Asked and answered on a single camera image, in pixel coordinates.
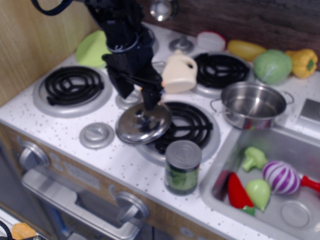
metal sink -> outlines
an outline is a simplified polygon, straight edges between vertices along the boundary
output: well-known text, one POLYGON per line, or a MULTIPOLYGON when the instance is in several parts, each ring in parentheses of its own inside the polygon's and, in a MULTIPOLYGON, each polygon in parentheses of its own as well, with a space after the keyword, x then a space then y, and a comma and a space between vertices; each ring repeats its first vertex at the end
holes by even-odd
POLYGON ((241 168, 244 150, 250 146, 262 150, 268 161, 287 162, 299 174, 320 182, 319 140, 279 126, 268 130, 233 128, 200 183, 205 204, 275 240, 320 239, 320 196, 313 189, 300 187, 290 195, 272 194, 265 211, 256 209, 255 216, 230 205, 227 192, 230 172, 238 175, 244 187, 250 180, 263 179, 261 170, 253 168, 245 172, 241 168))

green plate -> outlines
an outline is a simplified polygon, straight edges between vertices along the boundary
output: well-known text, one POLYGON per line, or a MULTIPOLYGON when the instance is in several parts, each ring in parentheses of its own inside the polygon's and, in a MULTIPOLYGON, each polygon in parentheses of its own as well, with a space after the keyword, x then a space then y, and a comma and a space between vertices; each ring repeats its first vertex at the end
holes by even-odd
POLYGON ((86 36, 79 44, 75 51, 75 58, 81 65, 101 68, 106 65, 102 56, 110 53, 105 33, 98 30, 86 36))

sink drain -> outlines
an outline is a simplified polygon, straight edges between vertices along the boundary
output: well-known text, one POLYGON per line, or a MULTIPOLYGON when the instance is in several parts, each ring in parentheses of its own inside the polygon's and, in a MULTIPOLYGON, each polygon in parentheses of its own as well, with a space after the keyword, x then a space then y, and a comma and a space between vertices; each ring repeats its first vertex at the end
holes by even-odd
POLYGON ((310 213, 300 202, 287 202, 281 208, 281 217, 292 227, 302 228, 310 220, 310 213))

black coil burner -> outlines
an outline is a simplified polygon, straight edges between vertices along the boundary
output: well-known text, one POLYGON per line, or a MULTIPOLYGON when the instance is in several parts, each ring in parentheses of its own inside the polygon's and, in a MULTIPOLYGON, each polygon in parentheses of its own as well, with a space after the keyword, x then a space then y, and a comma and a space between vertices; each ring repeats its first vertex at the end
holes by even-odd
POLYGON ((172 112, 169 129, 153 142, 160 154, 164 154, 168 145, 178 140, 190 140, 203 148, 208 143, 213 124, 198 108, 183 102, 165 103, 172 112))
POLYGON ((197 56, 197 83, 207 88, 225 88, 226 86, 244 81, 249 67, 241 60, 224 54, 203 53, 197 56))
POLYGON ((45 80, 47 101, 50 105, 75 105, 96 98, 104 88, 101 76, 83 66, 62 67, 45 80))

wooden wall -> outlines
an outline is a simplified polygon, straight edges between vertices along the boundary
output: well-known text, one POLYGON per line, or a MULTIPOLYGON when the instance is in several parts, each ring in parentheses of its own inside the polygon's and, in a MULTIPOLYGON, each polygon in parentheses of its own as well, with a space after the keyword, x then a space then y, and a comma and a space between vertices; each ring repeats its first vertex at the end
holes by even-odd
MULTIPOLYGON (((46 10, 60 2, 39 1, 46 10)), ((2 0, 0 22, 0 106, 70 56, 97 29, 80 2, 57 16, 45 16, 30 0, 2 0)))
MULTIPOLYGON (((145 21, 196 36, 210 30, 280 50, 314 49, 320 56, 318 0, 179 0, 176 18, 157 22, 143 5, 145 21)), ((40 0, 50 9, 61 0, 40 0)), ((80 2, 44 16, 29 0, 2 0, 0 7, 0 106, 73 53, 98 27, 80 2)))
POLYGON ((240 39, 267 49, 311 48, 320 56, 319 0, 179 0, 178 15, 156 22, 144 5, 145 21, 196 36, 210 30, 226 40, 240 39))

